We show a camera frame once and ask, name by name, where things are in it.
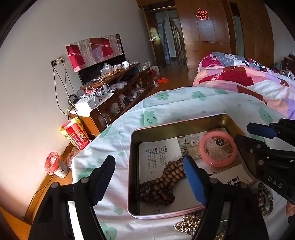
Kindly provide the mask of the white power strip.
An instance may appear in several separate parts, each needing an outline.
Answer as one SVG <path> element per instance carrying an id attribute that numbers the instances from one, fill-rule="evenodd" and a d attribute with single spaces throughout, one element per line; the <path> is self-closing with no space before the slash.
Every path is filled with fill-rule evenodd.
<path id="1" fill-rule="evenodd" d="M 67 164 L 60 160 L 58 163 L 58 168 L 54 172 L 54 174 L 63 179 L 67 176 L 67 174 L 69 173 L 69 170 L 70 169 L 67 166 Z"/>

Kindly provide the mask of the dark bead bracelet red tassel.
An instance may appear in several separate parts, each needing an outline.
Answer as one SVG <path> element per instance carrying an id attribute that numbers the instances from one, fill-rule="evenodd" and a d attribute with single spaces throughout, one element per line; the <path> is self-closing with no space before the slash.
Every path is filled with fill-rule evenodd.
<path id="1" fill-rule="evenodd" d="M 256 199 L 258 201 L 259 209 L 264 217 L 269 216 L 273 212 L 274 202 L 271 191 L 265 184 L 260 182 L 256 189 Z"/>

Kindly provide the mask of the pink red patchwork quilt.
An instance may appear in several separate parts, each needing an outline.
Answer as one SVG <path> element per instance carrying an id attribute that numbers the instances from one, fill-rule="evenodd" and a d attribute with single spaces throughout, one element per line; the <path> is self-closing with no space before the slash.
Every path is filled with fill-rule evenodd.
<path id="1" fill-rule="evenodd" d="M 294 80 L 253 59 L 209 52 L 200 61 L 192 85 L 251 95 L 294 120 Z"/>

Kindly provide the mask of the printed paper leaflet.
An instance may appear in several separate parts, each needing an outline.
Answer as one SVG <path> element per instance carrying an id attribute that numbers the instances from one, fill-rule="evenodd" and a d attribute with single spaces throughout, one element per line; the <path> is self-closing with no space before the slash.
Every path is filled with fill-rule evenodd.
<path id="1" fill-rule="evenodd" d="M 202 131 L 139 145 L 139 183 L 136 190 L 139 216 L 152 217 L 201 205 L 195 199 L 183 169 L 185 156 L 192 157 L 199 168 L 221 183 L 236 186 L 253 181 L 239 155 L 225 167 L 215 167 L 204 161 L 200 154 L 200 141 L 206 134 Z"/>

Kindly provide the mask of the wooden TV cabinet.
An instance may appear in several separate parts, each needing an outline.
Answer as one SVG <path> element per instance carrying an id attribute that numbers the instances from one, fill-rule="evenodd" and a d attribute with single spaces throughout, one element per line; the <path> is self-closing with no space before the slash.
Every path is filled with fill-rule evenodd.
<path id="1" fill-rule="evenodd" d="M 143 100 L 152 89 L 154 83 L 152 70 L 147 68 L 138 71 L 137 66 L 132 66 L 111 77 L 107 81 L 108 83 L 120 80 L 126 84 L 120 90 L 115 88 L 114 92 L 108 92 L 99 97 L 98 103 L 93 109 L 85 112 L 73 109 L 69 112 L 70 117 L 78 116 L 82 120 L 84 129 L 91 139 L 98 136 L 122 114 Z"/>

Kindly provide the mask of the white green cloud bedsheet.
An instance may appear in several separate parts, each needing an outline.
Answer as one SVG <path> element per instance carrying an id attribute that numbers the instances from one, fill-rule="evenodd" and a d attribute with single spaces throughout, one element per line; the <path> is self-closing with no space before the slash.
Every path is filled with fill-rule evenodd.
<path id="1" fill-rule="evenodd" d="M 108 155 L 115 158 L 115 171 L 95 214 L 107 239 L 187 239 L 173 225 L 173 215 L 164 219 L 137 219 L 128 210 L 128 168 L 131 135 L 139 128 L 160 126 L 214 114 L 227 114 L 242 129 L 250 122 L 269 124 L 281 118 L 294 119 L 294 87 L 260 88 L 262 102 L 246 93 L 220 87 L 186 87 L 160 92 L 142 100 L 107 127 L 72 161 L 72 179 L 77 182 L 100 167 Z"/>

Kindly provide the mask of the wall power socket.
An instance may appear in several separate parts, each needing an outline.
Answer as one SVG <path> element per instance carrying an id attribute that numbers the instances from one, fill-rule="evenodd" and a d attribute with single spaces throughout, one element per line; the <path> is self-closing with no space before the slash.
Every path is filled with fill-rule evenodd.
<path id="1" fill-rule="evenodd" d="M 64 64 L 64 59 L 63 57 L 57 57 L 55 60 L 51 61 L 51 66 L 54 67 L 57 64 Z"/>

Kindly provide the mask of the brown wooden wardrobe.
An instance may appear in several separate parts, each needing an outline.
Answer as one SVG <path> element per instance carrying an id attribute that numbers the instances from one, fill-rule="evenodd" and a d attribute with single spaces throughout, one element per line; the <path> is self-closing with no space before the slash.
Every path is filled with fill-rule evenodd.
<path id="1" fill-rule="evenodd" d="M 238 53 L 235 16 L 240 18 L 242 27 L 242 56 L 273 67 L 272 26 L 262 1 L 176 1 L 175 4 L 188 70 L 196 71 L 209 52 Z M 208 12 L 208 20 L 200 20 L 196 16 L 198 8 Z"/>

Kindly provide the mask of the pink metal tin box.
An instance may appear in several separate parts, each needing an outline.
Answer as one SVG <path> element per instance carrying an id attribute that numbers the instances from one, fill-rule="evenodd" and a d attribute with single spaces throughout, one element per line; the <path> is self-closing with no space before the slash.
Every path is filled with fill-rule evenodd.
<path id="1" fill-rule="evenodd" d="M 198 167 L 224 184 L 235 186 L 239 182 L 251 183 L 250 176 L 242 166 L 241 155 L 237 155 L 232 164 L 220 169 L 210 167 L 201 159 L 199 140 L 213 130 L 225 131 L 231 136 L 244 134 L 228 114 L 140 128 L 131 134 L 127 207 L 131 216 L 142 220 L 165 219 L 203 209 L 186 179 L 176 184 L 173 190 L 176 199 L 167 207 L 144 203 L 136 197 L 143 183 L 162 177 L 167 164 L 179 160 L 184 153 L 192 156 Z"/>

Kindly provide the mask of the red plastic bag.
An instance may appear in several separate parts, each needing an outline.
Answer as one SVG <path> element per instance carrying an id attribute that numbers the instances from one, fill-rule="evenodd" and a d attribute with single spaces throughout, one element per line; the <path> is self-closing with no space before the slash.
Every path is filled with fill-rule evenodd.
<path id="1" fill-rule="evenodd" d="M 59 162 L 60 156 L 57 152 L 49 153 L 44 164 L 46 173 L 52 176 L 58 170 Z"/>

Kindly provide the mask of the brown wooden door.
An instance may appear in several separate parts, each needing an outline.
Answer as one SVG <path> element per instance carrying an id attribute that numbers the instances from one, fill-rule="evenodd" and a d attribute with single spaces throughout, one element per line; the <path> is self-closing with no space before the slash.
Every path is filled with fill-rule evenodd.
<path id="1" fill-rule="evenodd" d="M 159 70 L 162 70 L 166 66 L 166 59 L 164 56 L 164 49 L 162 46 L 162 39 L 160 36 L 159 25 L 155 13 L 148 12 L 146 13 L 148 28 L 150 31 L 150 39 L 152 42 L 152 47 L 155 54 L 155 60 L 159 67 Z"/>

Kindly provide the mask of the white box device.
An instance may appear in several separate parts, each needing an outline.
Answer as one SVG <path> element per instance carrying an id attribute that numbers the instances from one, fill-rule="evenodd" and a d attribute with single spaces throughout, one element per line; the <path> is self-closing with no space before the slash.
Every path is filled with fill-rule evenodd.
<path id="1" fill-rule="evenodd" d="M 90 97 L 81 98 L 78 102 L 76 102 L 75 109 L 77 111 L 91 111 L 95 109 L 99 103 L 99 100 L 96 95 Z"/>

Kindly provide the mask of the black television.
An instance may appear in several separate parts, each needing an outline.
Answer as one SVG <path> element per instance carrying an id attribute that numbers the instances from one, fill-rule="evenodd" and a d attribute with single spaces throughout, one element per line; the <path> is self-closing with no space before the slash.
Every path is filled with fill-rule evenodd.
<path id="1" fill-rule="evenodd" d="M 126 60 L 119 34 L 107 35 L 103 36 L 102 38 L 104 40 L 109 40 L 111 44 L 113 44 L 115 40 L 118 40 L 119 46 L 115 48 L 115 52 L 117 52 L 118 49 L 121 51 L 121 54 L 117 56 L 113 55 L 112 57 L 102 57 L 99 60 L 98 57 L 103 53 L 102 47 L 96 47 L 94 50 L 92 50 L 90 41 L 91 39 L 79 41 L 78 46 L 82 53 L 84 62 L 86 63 L 86 67 L 77 72 L 82 83 L 88 83 L 92 79 L 98 77 L 100 75 L 100 70 L 103 69 L 104 64 L 110 64 L 113 66 Z"/>

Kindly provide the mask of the orange item on floor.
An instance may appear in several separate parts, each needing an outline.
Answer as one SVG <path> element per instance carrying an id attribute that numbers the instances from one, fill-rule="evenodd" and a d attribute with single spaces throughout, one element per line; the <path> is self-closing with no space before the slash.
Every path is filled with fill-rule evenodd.
<path id="1" fill-rule="evenodd" d="M 168 83 L 169 79 L 168 78 L 158 78 L 155 80 L 156 83 L 161 84 L 161 83 Z"/>

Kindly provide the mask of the red yellow carton box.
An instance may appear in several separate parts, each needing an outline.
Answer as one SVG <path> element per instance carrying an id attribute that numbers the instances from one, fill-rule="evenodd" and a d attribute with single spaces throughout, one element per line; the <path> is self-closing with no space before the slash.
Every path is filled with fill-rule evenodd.
<path id="1" fill-rule="evenodd" d="M 78 117 L 74 117 L 66 122 L 60 128 L 60 132 L 79 150 L 83 150 L 90 143 L 88 134 Z"/>

